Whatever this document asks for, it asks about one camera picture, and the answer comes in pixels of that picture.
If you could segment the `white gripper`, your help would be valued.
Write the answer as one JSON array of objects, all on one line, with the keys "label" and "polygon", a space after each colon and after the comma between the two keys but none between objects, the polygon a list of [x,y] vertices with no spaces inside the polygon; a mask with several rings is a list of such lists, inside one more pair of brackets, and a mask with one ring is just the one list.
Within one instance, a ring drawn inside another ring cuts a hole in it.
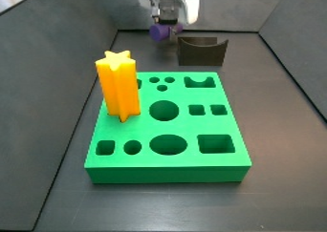
[{"label": "white gripper", "polygon": [[177,23],[192,25],[199,20],[200,0],[150,0],[150,16],[160,25],[174,25],[169,28],[169,39],[174,41]]}]

